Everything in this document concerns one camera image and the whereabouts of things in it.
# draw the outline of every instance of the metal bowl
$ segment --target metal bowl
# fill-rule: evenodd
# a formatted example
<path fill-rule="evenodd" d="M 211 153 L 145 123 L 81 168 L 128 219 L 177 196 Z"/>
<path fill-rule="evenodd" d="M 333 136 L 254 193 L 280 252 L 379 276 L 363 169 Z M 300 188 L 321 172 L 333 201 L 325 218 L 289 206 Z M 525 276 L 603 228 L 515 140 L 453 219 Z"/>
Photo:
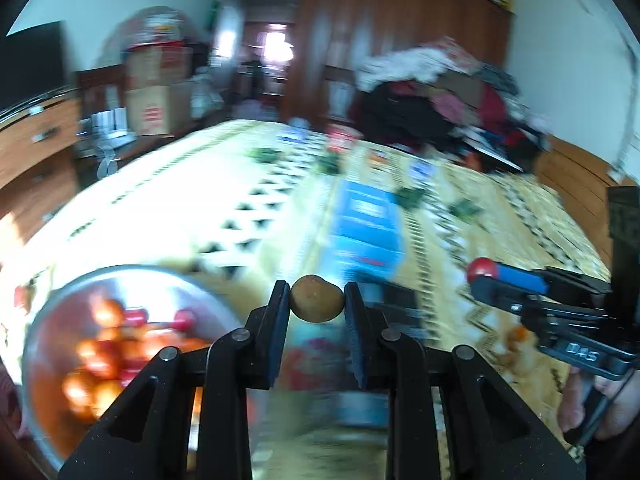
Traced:
<path fill-rule="evenodd" d="M 88 302 L 96 293 L 119 300 L 127 308 L 145 307 L 150 322 L 171 321 L 176 310 L 188 307 L 198 318 L 194 335 L 211 341 L 241 326 L 222 299 L 161 267 L 105 267 L 54 293 L 37 313 L 27 335 L 22 354 L 22 400 L 28 428 L 56 470 L 88 429 L 69 410 L 62 381 L 80 365 L 78 342 L 97 333 Z"/>

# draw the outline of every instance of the bowl rim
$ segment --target bowl rim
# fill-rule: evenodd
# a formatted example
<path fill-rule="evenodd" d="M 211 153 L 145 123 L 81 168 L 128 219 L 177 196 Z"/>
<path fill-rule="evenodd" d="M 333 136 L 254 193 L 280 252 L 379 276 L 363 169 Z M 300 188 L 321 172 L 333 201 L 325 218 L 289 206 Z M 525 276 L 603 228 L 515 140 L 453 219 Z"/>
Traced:
<path fill-rule="evenodd" d="M 119 270 L 150 270 L 153 272 L 159 272 L 161 274 L 168 274 L 173 276 L 174 278 L 178 278 L 187 282 L 189 285 L 198 288 L 206 294 L 212 296 L 217 302 L 223 305 L 228 310 L 228 320 L 230 322 L 235 322 L 237 328 L 242 326 L 238 316 L 231 310 L 230 307 L 227 306 L 226 302 L 222 300 L 220 295 L 214 293 L 213 291 L 206 288 L 200 282 L 188 278 L 181 272 L 177 272 L 176 270 L 167 269 L 166 267 L 155 266 L 155 265 L 143 265 L 143 264 L 123 264 L 109 267 L 101 267 L 100 269 L 92 270 L 82 276 L 78 276 L 77 278 L 71 280 L 66 285 L 63 285 L 57 290 L 52 291 L 50 296 L 47 298 L 47 301 L 42 306 L 42 308 L 36 313 L 34 316 L 33 322 L 29 326 L 26 336 L 24 338 L 24 346 L 22 347 L 21 361 L 20 361 L 20 376 L 22 378 L 22 386 L 20 388 L 20 403 L 22 408 L 22 418 L 26 423 L 26 427 L 31 434 L 32 439 L 38 446 L 40 452 L 44 455 L 45 459 L 53 466 L 56 471 L 60 471 L 65 460 L 52 448 L 49 443 L 49 438 L 44 434 L 42 428 L 37 422 L 35 416 L 33 415 L 34 410 L 31 404 L 30 396 L 28 395 L 30 381 L 28 380 L 28 374 L 26 373 L 25 363 L 27 362 L 26 353 L 27 349 L 30 347 L 31 339 L 33 335 L 37 332 L 38 326 L 42 322 L 43 319 L 46 318 L 47 313 L 49 311 L 54 310 L 60 301 L 70 294 L 77 292 L 82 289 L 84 282 L 87 279 L 95 278 L 97 276 L 101 276 L 103 274 L 111 274 L 112 272 L 117 272 Z"/>

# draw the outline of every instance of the pile of clothes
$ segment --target pile of clothes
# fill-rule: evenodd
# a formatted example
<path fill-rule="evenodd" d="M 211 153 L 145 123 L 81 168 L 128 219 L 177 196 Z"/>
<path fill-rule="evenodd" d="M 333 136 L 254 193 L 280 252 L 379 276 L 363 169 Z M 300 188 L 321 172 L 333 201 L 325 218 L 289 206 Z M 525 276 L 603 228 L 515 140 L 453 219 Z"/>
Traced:
<path fill-rule="evenodd" d="M 450 38 L 367 59 L 356 84 L 364 93 L 352 116 L 371 142 L 465 155 L 467 136 L 480 134 L 524 171 L 546 145 L 546 124 L 519 101 L 514 79 Z"/>

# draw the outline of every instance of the patterned tablecloth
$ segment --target patterned tablecloth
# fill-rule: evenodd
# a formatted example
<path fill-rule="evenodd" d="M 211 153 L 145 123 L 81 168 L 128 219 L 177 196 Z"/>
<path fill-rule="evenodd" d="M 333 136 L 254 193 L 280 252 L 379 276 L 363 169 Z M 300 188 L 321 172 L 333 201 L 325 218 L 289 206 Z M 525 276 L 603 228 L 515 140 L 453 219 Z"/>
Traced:
<path fill-rule="evenodd" d="M 504 334 L 516 318 L 474 302 L 465 282 L 466 265 L 478 256 L 607 279 L 556 195 L 532 178 L 491 176 L 441 161 L 433 161 L 432 176 L 416 180 L 412 168 L 419 159 L 367 142 L 342 155 L 341 174 L 331 176 L 317 164 L 326 136 L 283 144 L 277 137 L 284 128 L 231 121 L 195 132 L 76 196 L 0 272 L 6 329 L 0 355 L 14 381 L 20 383 L 24 333 L 49 293 L 99 267 L 146 263 L 190 273 L 245 317 L 266 303 L 275 280 L 293 283 L 319 272 L 337 190 L 351 180 L 389 192 L 424 188 L 419 208 L 398 207 L 403 256 L 391 281 L 417 291 L 430 345 L 474 346 L 559 436 L 554 412 L 566 367 L 540 354 L 525 376 L 501 367 Z M 274 148 L 282 156 L 260 163 L 250 156 L 254 148 Z M 465 198 L 482 211 L 473 221 L 450 213 L 449 206 Z M 24 317 L 13 309 L 13 294 L 29 280 L 35 295 Z"/>

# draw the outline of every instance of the television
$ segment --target television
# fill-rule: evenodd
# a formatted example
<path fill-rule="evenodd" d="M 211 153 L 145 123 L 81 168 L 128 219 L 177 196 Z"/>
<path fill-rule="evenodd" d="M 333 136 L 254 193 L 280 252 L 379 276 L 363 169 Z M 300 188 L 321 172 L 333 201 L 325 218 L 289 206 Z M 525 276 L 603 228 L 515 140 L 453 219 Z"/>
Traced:
<path fill-rule="evenodd" d="M 0 120 L 66 89 L 62 22 L 0 38 Z"/>

